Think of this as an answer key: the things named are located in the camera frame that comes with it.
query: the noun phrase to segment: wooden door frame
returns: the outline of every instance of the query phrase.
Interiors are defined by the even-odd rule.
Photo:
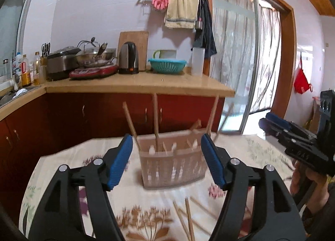
[[[208,0],[210,11],[213,0]],[[276,94],[271,112],[284,118],[291,97],[295,61],[296,61],[296,28],[293,8],[284,0],[273,0],[284,9],[280,11],[281,22],[281,59]],[[203,74],[209,75],[210,58],[205,59]]]

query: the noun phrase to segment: cutting board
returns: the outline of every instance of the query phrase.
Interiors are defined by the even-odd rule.
[[[138,51],[138,69],[145,71],[148,52],[148,31],[123,31],[120,33],[118,53],[125,42],[133,42]]]

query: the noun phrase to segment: dark cloth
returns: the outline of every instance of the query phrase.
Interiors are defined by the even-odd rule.
[[[329,184],[328,191],[329,199],[319,212],[312,215],[307,207],[304,210],[302,220],[310,235],[307,241],[335,240],[335,183]]]
[[[213,36],[212,15],[208,0],[200,0],[198,15],[203,21],[202,30],[196,30],[193,47],[205,48],[205,59],[217,53]]]

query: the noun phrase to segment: beige plastic basket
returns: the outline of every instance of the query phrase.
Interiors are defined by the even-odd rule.
[[[143,184],[146,189],[185,185],[205,177],[207,164],[201,151],[205,129],[160,133],[138,138]]]

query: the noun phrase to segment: table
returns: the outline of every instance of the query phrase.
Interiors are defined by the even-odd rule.
[[[97,157],[103,157],[106,151],[116,147],[122,138],[93,139],[76,147],[64,150],[57,154],[41,157],[27,186],[19,219],[19,229],[22,230],[23,216],[28,209],[27,231],[28,236],[35,210],[43,193],[55,171],[61,164],[68,164],[70,168],[87,165]],[[248,166],[264,167],[267,164],[275,166],[279,175],[290,185],[292,163],[285,154],[280,152],[269,142],[258,136],[224,136],[220,135],[215,143],[224,147],[231,157],[239,158]],[[85,188],[80,187],[80,206],[86,234],[93,235],[93,228],[89,218],[89,210],[85,197]],[[199,202],[202,208],[190,200],[192,219],[194,223],[195,239],[208,240],[213,231],[217,218],[222,209],[225,192],[220,190],[210,175],[206,172],[204,179],[173,189],[146,190],[142,185],[142,174],[139,153],[134,143],[128,166],[121,181],[113,191],[108,192],[108,198],[118,220],[118,224],[126,240],[139,241],[182,241],[187,236],[175,212],[173,201],[178,207],[186,211],[185,197],[191,197]],[[250,212],[253,206],[253,189],[248,194],[245,220],[241,236],[245,235],[244,228],[250,222]],[[187,226],[187,216],[182,216]]]

